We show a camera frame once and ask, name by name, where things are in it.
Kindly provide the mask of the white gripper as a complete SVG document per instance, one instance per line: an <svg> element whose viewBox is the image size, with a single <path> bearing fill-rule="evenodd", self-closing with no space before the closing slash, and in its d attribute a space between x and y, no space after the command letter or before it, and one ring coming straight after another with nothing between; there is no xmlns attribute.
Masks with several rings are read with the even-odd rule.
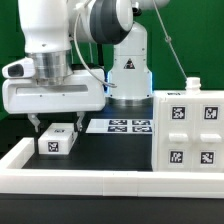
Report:
<svg viewBox="0 0 224 224"><path fill-rule="evenodd" d="M40 120L31 113L77 112L74 128L81 132L84 112L100 111L106 103L102 84L86 70L76 70L57 86L40 86L31 78L7 79L2 92L5 110L10 114L29 114L36 132Z"/></svg>

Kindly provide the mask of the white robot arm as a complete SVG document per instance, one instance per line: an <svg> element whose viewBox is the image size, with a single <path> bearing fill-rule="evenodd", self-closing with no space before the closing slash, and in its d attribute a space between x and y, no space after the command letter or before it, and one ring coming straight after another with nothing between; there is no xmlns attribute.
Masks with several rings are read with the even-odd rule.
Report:
<svg viewBox="0 0 224 224"><path fill-rule="evenodd" d="M133 21L143 10L170 0L18 0L26 56L3 67L3 105L26 114L34 126L40 113L103 109L107 100L141 105L153 97L147 68L147 31ZM80 42L112 44L108 76L88 66L76 69Z"/></svg>

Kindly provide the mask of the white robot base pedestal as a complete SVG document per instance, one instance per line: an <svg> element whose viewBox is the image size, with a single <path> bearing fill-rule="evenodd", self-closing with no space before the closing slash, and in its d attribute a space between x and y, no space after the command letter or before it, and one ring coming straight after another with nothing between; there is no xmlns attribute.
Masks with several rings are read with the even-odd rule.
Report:
<svg viewBox="0 0 224 224"><path fill-rule="evenodd" d="M114 46L113 67L108 81L107 100L121 106L141 106L153 101L152 72L147 67L147 31L135 22L130 33Z"/></svg>

